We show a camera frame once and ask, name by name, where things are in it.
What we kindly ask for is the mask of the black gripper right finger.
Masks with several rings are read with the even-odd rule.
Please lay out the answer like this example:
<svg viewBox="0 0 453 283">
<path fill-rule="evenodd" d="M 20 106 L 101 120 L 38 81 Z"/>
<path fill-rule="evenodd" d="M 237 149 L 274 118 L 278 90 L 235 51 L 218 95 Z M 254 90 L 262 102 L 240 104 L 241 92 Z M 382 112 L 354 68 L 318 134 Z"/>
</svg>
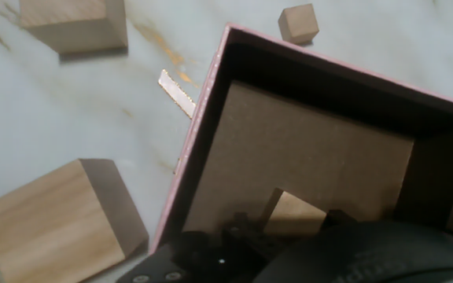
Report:
<svg viewBox="0 0 453 283">
<path fill-rule="evenodd" d="M 329 210 L 324 218 L 321 228 L 330 228 L 332 226 L 339 226 L 345 224 L 353 224 L 358 221 L 339 209 Z"/>
</svg>

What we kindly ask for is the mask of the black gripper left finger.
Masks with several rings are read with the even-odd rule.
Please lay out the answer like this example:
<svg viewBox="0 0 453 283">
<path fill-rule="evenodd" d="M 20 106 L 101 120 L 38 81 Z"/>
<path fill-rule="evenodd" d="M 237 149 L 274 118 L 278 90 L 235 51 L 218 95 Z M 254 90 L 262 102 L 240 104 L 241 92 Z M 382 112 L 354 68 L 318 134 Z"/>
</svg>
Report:
<svg viewBox="0 0 453 283">
<path fill-rule="evenodd" d="M 181 233 L 173 242 L 173 262 L 185 271 L 186 282 L 249 283 L 284 248 L 245 212 L 237 212 L 218 234 Z"/>
</svg>

